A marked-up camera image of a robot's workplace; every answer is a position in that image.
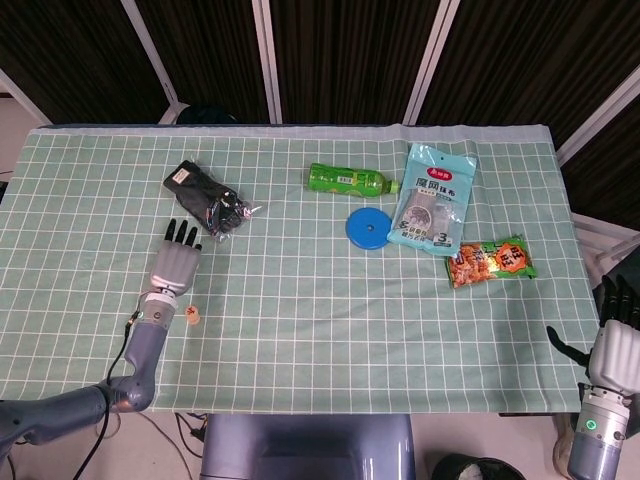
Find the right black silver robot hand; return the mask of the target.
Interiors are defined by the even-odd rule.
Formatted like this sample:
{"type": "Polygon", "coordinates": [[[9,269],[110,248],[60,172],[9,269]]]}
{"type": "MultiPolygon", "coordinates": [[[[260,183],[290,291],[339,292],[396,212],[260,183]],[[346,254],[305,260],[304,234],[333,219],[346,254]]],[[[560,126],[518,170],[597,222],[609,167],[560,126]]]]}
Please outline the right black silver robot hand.
{"type": "Polygon", "coordinates": [[[604,276],[601,285],[599,329],[589,352],[566,344],[551,326],[546,334],[557,351],[586,369],[591,385],[629,397],[640,393],[640,295],[620,275],[604,276]]]}

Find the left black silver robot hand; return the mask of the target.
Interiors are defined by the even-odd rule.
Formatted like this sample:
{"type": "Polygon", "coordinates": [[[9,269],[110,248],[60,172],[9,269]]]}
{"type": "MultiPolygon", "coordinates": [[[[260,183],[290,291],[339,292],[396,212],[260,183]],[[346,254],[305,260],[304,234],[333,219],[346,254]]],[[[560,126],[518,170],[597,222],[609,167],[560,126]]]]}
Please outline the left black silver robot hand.
{"type": "Polygon", "coordinates": [[[193,285],[202,245],[198,228],[187,220],[171,219],[150,273],[150,289],[173,297],[184,295],[193,285]]]}

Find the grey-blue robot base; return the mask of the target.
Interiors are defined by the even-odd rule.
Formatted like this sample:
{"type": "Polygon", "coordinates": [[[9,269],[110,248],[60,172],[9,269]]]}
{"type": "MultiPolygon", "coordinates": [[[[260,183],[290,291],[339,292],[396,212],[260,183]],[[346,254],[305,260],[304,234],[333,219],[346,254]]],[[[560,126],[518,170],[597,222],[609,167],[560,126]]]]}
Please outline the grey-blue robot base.
{"type": "Polygon", "coordinates": [[[416,480],[407,414],[210,414],[199,480],[416,480]]]}

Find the green checked tablecloth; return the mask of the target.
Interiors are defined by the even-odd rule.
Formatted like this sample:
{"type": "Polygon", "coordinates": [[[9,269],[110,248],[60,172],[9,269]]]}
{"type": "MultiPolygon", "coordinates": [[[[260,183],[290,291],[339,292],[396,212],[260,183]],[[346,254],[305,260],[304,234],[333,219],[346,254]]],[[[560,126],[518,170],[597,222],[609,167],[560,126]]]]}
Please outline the green checked tablecloth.
{"type": "Polygon", "coordinates": [[[254,216],[203,238],[158,363],[156,409],[569,412],[597,314],[549,130],[511,127],[99,127],[29,133],[0,202],[0,399],[127,372],[115,356],[192,160],[254,216]],[[306,186],[314,162],[401,178],[411,145],[477,160],[463,237],[521,235],[538,276],[454,289],[445,262],[355,247],[362,198],[306,186]],[[198,318],[188,318],[195,306],[198,318]],[[189,325],[189,319],[198,319],[189,325]]]}

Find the blue round plastic disc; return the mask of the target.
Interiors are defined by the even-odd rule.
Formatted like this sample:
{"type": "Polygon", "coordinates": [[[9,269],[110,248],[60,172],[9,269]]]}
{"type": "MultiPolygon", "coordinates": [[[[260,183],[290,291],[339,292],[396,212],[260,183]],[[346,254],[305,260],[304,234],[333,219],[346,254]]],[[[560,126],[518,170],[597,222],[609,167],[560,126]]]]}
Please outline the blue round plastic disc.
{"type": "Polygon", "coordinates": [[[364,207],[351,213],[346,221],[347,238],[358,248],[377,250],[387,243],[391,218],[382,210],[364,207]]]}

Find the black items in clear bag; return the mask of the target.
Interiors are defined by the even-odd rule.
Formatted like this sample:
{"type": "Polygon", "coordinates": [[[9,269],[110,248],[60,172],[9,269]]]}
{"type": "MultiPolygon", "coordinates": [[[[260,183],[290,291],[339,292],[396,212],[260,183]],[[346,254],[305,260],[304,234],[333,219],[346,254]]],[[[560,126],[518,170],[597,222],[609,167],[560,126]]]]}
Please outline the black items in clear bag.
{"type": "Polygon", "coordinates": [[[229,237],[261,209],[189,160],[182,161],[163,180],[163,186],[216,240],[229,237]]]}

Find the white metal rack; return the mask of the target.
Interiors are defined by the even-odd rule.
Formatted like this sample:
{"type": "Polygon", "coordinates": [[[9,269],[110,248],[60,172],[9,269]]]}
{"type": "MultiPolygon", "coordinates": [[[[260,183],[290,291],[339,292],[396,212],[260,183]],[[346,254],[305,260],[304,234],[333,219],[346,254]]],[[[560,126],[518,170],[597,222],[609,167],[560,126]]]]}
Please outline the white metal rack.
{"type": "Polygon", "coordinates": [[[571,215],[589,283],[595,288],[602,275],[640,246],[640,231],[574,212],[571,215]]]}

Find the black chair back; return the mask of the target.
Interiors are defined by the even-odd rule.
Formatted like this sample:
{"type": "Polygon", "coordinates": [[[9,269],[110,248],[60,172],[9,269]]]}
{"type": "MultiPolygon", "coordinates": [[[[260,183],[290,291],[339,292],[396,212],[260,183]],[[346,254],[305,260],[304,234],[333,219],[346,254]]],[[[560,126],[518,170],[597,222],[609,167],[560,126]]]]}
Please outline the black chair back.
{"type": "Polygon", "coordinates": [[[189,105],[178,114],[176,125],[238,124],[238,119],[219,105],[189,105]]]}

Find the orange green snack bag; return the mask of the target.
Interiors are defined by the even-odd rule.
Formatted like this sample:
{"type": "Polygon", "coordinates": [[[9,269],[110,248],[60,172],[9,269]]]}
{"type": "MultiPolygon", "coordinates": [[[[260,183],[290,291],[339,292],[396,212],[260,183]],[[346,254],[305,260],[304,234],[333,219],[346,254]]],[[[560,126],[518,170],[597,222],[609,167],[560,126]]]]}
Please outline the orange green snack bag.
{"type": "Polygon", "coordinates": [[[493,242],[463,243],[446,261],[450,286],[460,288],[490,280],[538,276],[526,242],[514,235],[493,242]]]}

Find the green drink bottle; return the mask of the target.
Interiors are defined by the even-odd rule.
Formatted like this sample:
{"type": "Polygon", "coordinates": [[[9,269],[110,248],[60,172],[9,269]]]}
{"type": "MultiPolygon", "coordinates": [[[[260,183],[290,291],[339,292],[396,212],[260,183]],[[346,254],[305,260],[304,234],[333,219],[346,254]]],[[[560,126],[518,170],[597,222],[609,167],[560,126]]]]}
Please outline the green drink bottle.
{"type": "Polygon", "coordinates": [[[399,192],[399,183],[382,173],[368,169],[335,167],[313,163],[309,168],[308,187],[312,191],[365,198],[399,192]]]}

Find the black waste bin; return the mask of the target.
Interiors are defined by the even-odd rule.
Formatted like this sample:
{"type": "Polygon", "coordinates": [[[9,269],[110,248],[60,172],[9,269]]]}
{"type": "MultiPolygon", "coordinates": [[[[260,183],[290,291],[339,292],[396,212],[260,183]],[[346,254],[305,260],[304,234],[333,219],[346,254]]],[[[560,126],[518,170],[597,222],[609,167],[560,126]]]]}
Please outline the black waste bin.
{"type": "Polygon", "coordinates": [[[434,467],[431,480],[526,480],[510,464],[491,457],[449,454],[434,467]]]}

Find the light blue snack pouch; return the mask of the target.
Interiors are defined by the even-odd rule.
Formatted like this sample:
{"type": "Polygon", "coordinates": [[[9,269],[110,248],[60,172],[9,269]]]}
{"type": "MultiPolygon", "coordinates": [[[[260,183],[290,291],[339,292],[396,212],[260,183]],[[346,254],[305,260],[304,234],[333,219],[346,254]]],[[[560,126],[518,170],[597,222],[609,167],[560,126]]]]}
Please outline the light blue snack pouch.
{"type": "Polygon", "coordinates": [[[412,145],[387,240],[435,256],[455,256],[476,166],[474,157],[412,145]]]}

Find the white partition frame post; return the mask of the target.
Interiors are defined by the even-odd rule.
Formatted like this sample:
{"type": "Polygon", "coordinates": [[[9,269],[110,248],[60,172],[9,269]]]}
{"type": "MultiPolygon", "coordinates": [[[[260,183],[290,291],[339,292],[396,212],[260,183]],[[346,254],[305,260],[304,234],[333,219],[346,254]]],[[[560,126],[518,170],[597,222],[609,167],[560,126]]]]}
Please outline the white partition frame post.
{"type": "Polygon", "coordinates": [[[559,166],[567,164],[602,129],[640,95],[640,65],[569,136],[556,152],[559,166]]]}
{"type": "Polygon", "coordinates": [[[252,0],[265,97],[271,124],[283,123],[270,0],[252,0]]]}
{"type": "Polygon", "coordinates": [[[178,100],[176,90],[159,55],[156,45],[144,22],[135,0],[120,0],[129,21],[153,67],[168,101],[168,108],[159,120],[160,124],[174,124],[185,105],[178,100]]]}
{"type": "Polygon", "coordinates": [[[23,92],[23,90],[0,68],[0,90],[14,98],[41,125],[51,125],[49,118],[23,92]]]}
{"type": "Polygon", "coordinates": [[[408,100],[403,125],[414,126],[424,105],[430,84],[453,26],[461,0],[440,0],[408,100]]]}

